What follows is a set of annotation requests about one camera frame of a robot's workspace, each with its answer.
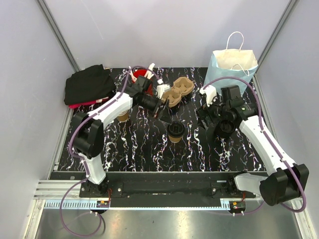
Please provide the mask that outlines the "black plastic cup lid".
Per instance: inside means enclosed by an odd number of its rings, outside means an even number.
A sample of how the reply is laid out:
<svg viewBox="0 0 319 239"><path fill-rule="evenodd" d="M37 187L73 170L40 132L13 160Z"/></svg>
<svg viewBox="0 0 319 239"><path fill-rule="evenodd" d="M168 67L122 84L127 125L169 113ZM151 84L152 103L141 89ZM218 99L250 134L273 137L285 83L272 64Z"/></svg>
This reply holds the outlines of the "black plastic cup lid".
<svg viewBox="0 0 319 239"><path fill-rule="evenodd" d="M171 137L182 137L185 132L185 127L181 122L173 121L170 125L168 125L167 132Z"/></svg>

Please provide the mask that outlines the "brown paper cup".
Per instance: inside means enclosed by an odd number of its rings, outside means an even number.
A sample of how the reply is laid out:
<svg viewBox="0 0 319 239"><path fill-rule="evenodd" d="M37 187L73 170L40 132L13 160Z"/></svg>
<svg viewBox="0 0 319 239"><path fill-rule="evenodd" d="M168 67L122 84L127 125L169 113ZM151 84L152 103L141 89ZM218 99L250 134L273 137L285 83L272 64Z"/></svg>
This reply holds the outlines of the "brown paper cup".
<svg viewBox="0 0 319 239"><path fill-rule="evenodd" d="M168 137L172 143L178 143L179 141L181 141L183 134L169 134Z"/></svg>

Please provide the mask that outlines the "light blue paper bag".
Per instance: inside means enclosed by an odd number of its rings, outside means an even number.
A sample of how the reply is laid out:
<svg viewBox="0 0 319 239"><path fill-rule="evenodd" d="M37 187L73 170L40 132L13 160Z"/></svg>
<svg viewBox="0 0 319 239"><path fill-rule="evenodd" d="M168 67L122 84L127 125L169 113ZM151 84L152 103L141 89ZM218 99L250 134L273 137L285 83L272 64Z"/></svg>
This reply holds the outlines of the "light blue paper bag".
<svg viewBox="0 0 319 239"><path fill-rule="evenodd" d="M213 83L212 86L220 93L223 87L238 85L243 94L247 88L246 83L252 80L258 68L258 62L253 50L244 50L243 45L238 48L229 48L229 41L230 38L227 39L225 49L212 52L204 85L217 78L226 77Z"/></svg>

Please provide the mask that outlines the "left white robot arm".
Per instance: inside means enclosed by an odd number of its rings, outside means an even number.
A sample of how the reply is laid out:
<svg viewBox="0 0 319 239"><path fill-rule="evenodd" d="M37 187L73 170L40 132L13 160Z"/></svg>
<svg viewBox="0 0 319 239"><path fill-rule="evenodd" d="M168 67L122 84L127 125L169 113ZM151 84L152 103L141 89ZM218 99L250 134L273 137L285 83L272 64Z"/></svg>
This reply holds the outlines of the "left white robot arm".
<svg viewBox="0 0 319 239"><path fill-rule="evenodd" d="M109 101L89 113L77 113L72 119L74 132L69 142L69 152L79 157L85 167L86 179L92 184L90 191L96 197L103 197L108 185L103 182L106 172L103 169L101 152L104 147L104 129L114 119L124 115L134 106L141 106L157 120L171 123L168 115L169 101L162 101L161 96L170 90L167 84L157 86L157 93L147 93L153 83L150 79L139 76L134 83L127 84Z"/></svg>

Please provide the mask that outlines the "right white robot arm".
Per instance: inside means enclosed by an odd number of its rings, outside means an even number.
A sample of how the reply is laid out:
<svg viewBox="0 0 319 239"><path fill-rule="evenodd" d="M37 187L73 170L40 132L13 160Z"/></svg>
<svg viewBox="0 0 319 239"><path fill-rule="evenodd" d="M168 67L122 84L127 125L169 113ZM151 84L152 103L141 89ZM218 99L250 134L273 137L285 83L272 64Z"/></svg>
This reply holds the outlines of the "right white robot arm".
<svg viewBox="0 0 319 239"><path fill-rule="evenodd" d="M199 124L210 133L210 138L228 140L239 130L249 139L267 172L267 176L236 173L226 185L229 196L235 198L250 192L260 195L269 206L305 198L308 168L296 164L280 147L256 103L245 103L237 85L222 88L221 94L212 85L204 86L200 95L205 102L197 109Z"/></svg>

